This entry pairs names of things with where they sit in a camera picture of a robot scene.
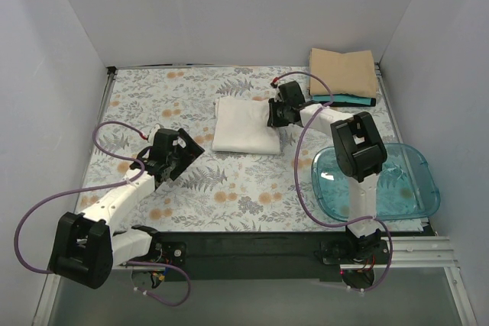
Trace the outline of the white printed t shirt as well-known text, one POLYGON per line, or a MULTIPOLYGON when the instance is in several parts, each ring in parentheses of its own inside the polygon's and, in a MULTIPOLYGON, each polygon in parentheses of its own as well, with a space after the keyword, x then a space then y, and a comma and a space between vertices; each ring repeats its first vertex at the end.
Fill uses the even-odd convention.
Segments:
POLYGON ((267 126, 267 101, 244 100, 233 97, 215 101, 214 152, 277 155, 280 136, 267 126))

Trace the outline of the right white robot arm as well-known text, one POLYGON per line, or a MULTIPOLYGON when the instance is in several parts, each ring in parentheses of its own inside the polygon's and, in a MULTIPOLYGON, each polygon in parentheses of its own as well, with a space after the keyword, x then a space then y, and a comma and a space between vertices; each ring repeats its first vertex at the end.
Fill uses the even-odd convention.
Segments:
POLYGON ((325 244, 322 255, 338 262, 373 259, 384 245, 377 219, 377 183, 387 150, 372 116, 367 112, 352 115, 308 102, 296 81, 280 85, 274 79, 271 86, 276 96, 268 100, 267 125, 300 126, 300 140, 309 129, 327 134, 332 138, 338 168, 348 179, 348 221, 338 225, 345 233, 325 244))

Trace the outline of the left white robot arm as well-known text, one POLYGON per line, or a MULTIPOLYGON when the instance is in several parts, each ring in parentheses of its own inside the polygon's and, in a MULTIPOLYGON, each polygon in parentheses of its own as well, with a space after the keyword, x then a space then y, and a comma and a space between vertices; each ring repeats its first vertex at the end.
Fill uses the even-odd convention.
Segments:
POLYGON ((157 230, 144 225, 118 232, 122 220, 158 187, 176 180, 205 150, 183 129, 155 127, 124 180, 78 214, 67 212, 57 224, 48 269, 97 289, 114 266, 130 260, 147 265, 163 254, 157 230))

